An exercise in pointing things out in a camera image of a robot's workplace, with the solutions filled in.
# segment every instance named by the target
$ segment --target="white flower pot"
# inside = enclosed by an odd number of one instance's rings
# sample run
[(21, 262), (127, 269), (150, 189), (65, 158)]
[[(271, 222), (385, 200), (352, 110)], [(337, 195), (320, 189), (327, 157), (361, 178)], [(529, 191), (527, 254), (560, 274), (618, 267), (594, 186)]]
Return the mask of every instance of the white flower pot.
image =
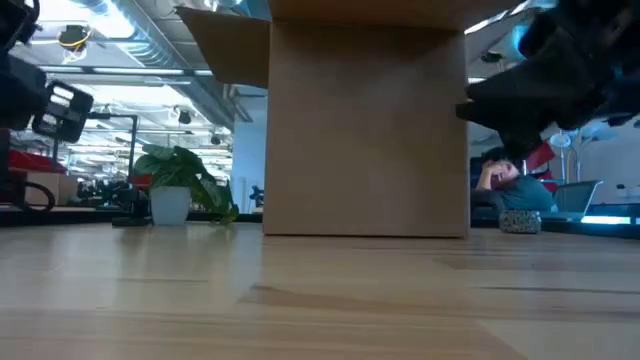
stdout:
[(191, 191), (187, 187), (151, 189), (151, 216), (158, 226), (183, 226), (189, 216)]

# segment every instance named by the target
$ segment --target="table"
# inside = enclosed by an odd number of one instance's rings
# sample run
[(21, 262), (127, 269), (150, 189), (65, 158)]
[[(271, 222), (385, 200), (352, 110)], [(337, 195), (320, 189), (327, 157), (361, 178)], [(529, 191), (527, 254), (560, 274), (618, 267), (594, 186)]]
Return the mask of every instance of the table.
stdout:
[(637, 359), (640, 244), (0, 229), (3, 360)]

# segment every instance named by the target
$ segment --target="green leaves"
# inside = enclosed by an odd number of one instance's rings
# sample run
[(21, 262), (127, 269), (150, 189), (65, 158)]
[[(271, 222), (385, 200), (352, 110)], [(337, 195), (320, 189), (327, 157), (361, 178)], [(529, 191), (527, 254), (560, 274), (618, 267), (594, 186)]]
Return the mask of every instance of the green leaves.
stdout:
[(164, 162), (151, 155), (142, 155), (138, 161), (136, 161), (133, 170), (139, 175), (149, 175), (158, 172)]
[(153, 144), (146, 144), (142, 146), (142, 151), (160, 160), (169, 160), (174, 155), (174, 151), (172, 148), (166, 148), (164, 146)]
[(188, 187), (194, 202), (209, 212), (222, 215), (222, 224), (229, 224), (238, 217), (238, 206), (233, 203), (229, 182), (225, 186), (218, 185), (198, 155), (179, 146), (165, 148), (147, 144), (142, 150), (147, 155), (136, 161), (134, 171), (141, 175), (151, 174), (151, 188)]

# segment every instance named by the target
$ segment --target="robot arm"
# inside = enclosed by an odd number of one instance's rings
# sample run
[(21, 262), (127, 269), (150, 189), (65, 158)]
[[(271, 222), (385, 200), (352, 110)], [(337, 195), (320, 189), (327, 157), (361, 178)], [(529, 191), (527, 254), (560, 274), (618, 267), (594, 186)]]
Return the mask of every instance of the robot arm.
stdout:
[(542, 144), (552, 123), (640, 113), (640, 0), (560, 0), (519, 44), (518, 66), (466, 89), (458, 117), (498, 131), (514, 159)]

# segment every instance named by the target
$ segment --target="potted plant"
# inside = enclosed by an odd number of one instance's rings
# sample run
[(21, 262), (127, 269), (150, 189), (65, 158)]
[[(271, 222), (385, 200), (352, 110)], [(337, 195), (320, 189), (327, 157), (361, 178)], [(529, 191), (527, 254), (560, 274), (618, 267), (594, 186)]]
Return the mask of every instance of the potted plant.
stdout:
[(184, 225), (191, 200), (206, 211), (222, 216), (228, 224), (238, 216), (231, 188), (209, 174), (198, 155), (180, 146), (166, 148), (147, 144), (134, 165), (139, 175), (151, 175), (151, 214), (156, 225)]

